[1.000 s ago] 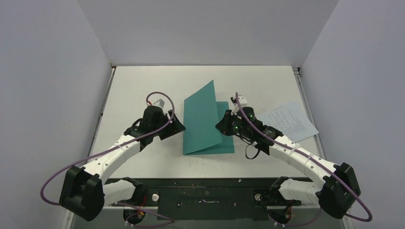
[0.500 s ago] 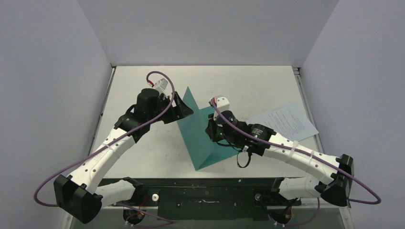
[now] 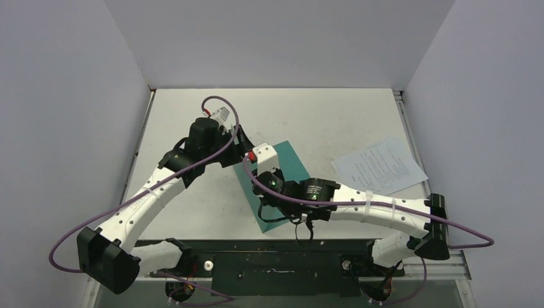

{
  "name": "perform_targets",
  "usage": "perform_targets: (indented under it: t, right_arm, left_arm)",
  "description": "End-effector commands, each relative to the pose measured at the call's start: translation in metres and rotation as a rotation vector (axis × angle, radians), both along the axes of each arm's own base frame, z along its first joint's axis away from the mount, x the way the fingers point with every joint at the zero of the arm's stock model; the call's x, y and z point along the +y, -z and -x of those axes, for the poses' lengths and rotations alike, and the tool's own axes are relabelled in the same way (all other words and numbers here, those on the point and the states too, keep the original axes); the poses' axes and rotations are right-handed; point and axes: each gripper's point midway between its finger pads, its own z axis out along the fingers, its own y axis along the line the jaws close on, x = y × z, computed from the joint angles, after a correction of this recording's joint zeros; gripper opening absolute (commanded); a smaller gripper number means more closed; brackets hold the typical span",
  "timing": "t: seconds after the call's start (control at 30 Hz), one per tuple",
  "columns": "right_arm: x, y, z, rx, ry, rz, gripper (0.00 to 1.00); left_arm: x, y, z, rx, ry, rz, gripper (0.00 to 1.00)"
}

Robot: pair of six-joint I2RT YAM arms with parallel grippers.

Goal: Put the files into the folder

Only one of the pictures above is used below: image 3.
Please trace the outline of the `teal folder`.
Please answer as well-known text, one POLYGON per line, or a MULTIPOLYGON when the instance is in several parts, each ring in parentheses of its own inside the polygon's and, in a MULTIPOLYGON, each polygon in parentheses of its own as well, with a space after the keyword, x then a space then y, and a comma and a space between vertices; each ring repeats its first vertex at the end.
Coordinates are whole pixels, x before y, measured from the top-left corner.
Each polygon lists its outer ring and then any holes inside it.
MULTIPOLYGON (((278 161, 280 170, 283 174, 285 181, 295 181, 300 182, 309 178, 309 173, 300 160, 299 156, 295 152, 292 144, 289 141, 283 141, 278 144, 273 145, 276 153, 278 155, 278 161)), ((257 196, 253 194, 253 184, 248 178, 247 174, 243 169, 242 163, 236 164, 234 166, 234 171, 236 177, 242 187, 242 191, 250 205, 251 211, 255 217, 255 220, 260 228, 260 231, 265 234, 266 232, 284 225, 287 223, 287 220, 280 222, 264 222, 258 216, 258 209, 260 206, 260 200, 257 196)))

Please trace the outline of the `printed white paper sheet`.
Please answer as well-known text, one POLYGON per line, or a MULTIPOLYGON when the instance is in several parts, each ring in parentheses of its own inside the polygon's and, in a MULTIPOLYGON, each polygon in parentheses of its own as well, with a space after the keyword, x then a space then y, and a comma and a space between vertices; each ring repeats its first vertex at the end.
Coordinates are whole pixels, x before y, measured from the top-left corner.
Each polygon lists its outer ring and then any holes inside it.
POLYGON ((337 157, 330 164, 342 184, 380 195, 390 195, 428 179, 409 147, 397 137, 387 137, 337 157))

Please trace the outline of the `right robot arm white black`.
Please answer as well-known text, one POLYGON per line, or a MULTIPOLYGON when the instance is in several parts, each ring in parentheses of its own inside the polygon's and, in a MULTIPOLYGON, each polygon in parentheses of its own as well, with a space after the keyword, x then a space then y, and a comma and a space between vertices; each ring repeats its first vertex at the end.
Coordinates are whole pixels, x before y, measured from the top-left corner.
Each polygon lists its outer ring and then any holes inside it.
POLYGON ((312 222, 356 221, 393 229, 392 235, 376 239, 362 265, 370 275, 379 275, 400 261, 417 256, 444 261, 450 252, 446 240, 444 197, 431 194, 426 199, 397 199, 358 191, 321 178, 284 180, 279 171, 253 173, 253 193, 263 206, 312 228, 312 222))

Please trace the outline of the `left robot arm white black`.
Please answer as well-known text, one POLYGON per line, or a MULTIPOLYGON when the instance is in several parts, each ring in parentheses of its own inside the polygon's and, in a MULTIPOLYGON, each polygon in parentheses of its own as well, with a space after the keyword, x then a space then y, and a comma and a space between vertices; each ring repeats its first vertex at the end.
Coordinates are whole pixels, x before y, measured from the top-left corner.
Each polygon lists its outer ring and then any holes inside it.
POLYGON ((157 244, 137 246, 148 225, 164 207, 201 176, 207 165, 229 167, 240 163, 253 144, 241 126, 227 129, 221 119, 199 117, 159 161, 146 183, 126 205, 95 229, 85 227, 77 235, 80 269, 118 295, 137 277, 169 270, 181 277, 191 269, 189 247, 169 238, 157 244))

